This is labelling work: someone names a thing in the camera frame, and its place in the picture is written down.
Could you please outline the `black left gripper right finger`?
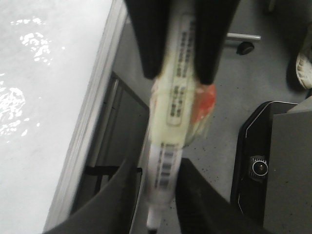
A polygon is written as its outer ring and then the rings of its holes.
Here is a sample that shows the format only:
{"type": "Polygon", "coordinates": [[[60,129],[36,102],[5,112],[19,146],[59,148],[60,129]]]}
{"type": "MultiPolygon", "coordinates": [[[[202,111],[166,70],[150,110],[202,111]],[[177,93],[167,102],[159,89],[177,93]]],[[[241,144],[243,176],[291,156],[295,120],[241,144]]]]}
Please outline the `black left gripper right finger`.
{"type": "Polygon", "coordinates": [[[226,35],[240,1],[193,0],[195,14],[195,73],[199,82],[211,85],[219,66],[226,35]]]}

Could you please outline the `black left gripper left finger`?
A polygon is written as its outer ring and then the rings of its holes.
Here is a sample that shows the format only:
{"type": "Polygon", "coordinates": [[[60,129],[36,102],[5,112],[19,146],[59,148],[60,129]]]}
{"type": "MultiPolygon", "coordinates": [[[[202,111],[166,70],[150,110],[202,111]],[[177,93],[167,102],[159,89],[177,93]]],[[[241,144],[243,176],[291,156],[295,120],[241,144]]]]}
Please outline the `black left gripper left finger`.
{"type": "Polygon", "coordinates": [[[154,79],[164,58],[170,0],[126,0],[138,45],[143,75],[154,79]]]}

